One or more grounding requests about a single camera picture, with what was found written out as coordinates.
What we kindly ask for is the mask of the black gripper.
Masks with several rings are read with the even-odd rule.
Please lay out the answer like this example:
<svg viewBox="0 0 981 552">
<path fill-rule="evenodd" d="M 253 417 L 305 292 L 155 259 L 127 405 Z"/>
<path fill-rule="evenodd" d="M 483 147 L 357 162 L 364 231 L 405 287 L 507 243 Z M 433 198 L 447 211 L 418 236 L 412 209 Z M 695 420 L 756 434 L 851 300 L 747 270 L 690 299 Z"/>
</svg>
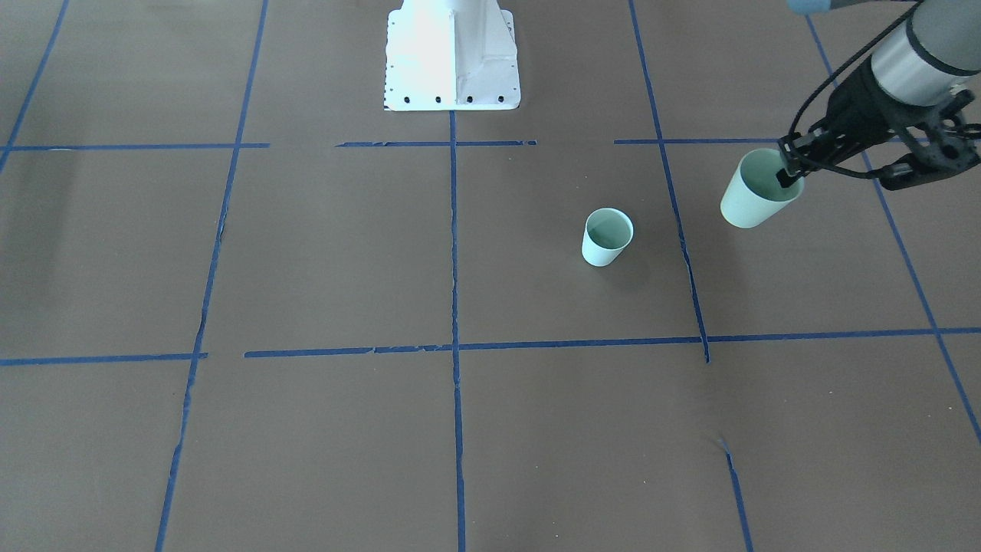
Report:
<svg viewBox="0 0 981 552">
<path fill-rule="evenodd" d="M 870 64 L 863 63 L 832 92 L 812 135 L 785 135 L 778 140 L 783 167 L 776 172 L 777 182 L 781 189 L 791 189 L 819 170 L 879 179 L 886 191 L 952 179 L 979 165 L 973 141 L 979 126 L 967 122 L 961 112 L 974 99 L 973 92 L 961 90 L 943 92 L 927 106 L 906 104 L 881 90 Z M 893 139 L 907 147 L 907 153 L 893 163 L 867 172 L 840 167 L 841 162 Z"/>
</svg>

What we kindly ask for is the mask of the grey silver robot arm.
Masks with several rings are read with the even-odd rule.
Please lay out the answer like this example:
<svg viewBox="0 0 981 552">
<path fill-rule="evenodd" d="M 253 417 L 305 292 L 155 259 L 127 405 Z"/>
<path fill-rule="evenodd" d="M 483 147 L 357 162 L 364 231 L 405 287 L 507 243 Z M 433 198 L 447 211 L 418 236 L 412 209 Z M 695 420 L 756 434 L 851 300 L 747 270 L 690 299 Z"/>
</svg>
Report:
<svg viewBox="0 0 981 552">
<path fill-rule="evenodd" d="M 829 90 L 804 133 L 802 107 L 779 141 L 787 189 L 826 170 L 900 191 L 979 165 L 979 124 L 963 114 L 979 74 L 979 3 L 917 1 L 806 98 Z"/>
</svg>

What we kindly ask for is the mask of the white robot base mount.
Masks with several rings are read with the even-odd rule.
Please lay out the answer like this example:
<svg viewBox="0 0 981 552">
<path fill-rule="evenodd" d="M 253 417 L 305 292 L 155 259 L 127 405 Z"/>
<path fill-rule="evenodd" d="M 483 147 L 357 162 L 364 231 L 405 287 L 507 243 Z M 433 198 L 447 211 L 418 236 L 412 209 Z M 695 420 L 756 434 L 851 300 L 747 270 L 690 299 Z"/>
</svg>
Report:
<svg viewBox="0 0 981 552">
<path fill-rule="evenodd" d="M 383 108 L 515 110 L 515 21 L 497 1 L 404 1 L 386 19 Z"/>
</svg>

